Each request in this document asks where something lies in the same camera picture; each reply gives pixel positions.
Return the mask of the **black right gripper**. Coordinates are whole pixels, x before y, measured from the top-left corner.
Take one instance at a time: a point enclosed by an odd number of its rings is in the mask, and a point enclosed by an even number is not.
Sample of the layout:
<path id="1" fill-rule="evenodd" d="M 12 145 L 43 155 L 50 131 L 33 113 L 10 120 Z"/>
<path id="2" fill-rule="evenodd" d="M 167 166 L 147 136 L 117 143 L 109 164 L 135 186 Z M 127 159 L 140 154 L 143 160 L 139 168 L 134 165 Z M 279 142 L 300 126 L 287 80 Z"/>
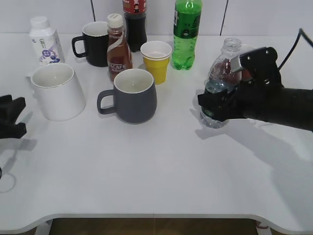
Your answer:
<path id="1" fill-rule="evenodd" d="M 247 70 L 256 85 L 240 85 L 231 92 L 205 91 L 198 104 L 213 120 L 250 118 L 302 130 L 313 130 L 313 91 L 285 88 L 272 47 L 257 48 L 232 58 L 233 73 Z"/>

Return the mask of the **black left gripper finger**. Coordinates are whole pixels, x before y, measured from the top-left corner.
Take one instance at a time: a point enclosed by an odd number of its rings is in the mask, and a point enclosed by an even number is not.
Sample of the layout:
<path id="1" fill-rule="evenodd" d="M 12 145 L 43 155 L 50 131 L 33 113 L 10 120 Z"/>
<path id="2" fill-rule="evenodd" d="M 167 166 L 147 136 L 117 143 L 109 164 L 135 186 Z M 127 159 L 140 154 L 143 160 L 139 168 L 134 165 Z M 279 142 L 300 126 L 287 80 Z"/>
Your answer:
<path id="1" fill-rule="evenodd" d="M 12 98 L 12 95 L 0 97 L 0 120 L 5 123 L 15 124 L 19 115 L 26 107 L 24 97 Z"/>
<path id="2" fill-rule="evenodd" d="M 26 134 L 25 123 L 0 122 L 0 139 L 21 139 Z"/>

